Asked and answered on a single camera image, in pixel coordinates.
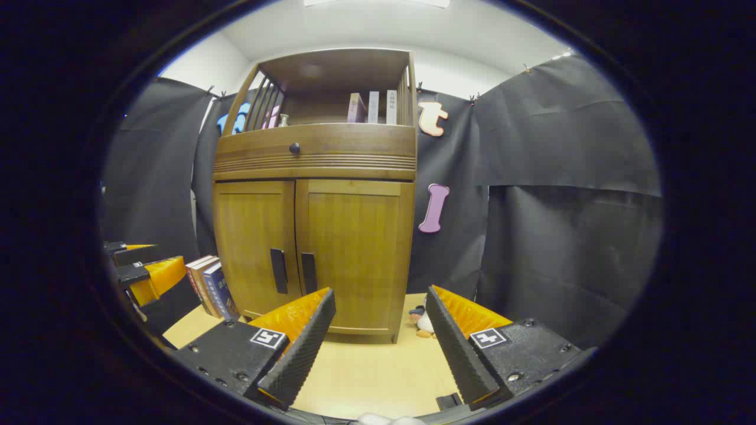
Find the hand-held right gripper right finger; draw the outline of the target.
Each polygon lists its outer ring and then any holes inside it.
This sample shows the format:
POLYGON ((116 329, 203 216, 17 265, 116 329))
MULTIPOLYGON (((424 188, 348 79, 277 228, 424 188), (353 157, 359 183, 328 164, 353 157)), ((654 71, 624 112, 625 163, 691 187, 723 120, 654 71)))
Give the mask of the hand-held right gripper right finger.
POLYGON ((426 312, 462 401, 472 410, 524 395, 594 355, 542 321, 511 321, 441 287, 426 312))

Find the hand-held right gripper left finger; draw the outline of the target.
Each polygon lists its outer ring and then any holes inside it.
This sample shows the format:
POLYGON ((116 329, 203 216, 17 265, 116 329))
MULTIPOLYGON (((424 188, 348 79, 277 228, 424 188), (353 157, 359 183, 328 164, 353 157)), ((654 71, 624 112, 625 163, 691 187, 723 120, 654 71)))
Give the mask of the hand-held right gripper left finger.
POLYGON ((219 387, 286 410, 310 374, 336 312, 335 294, 326 287, 251 323, 222 321, 173 356, 219 387))

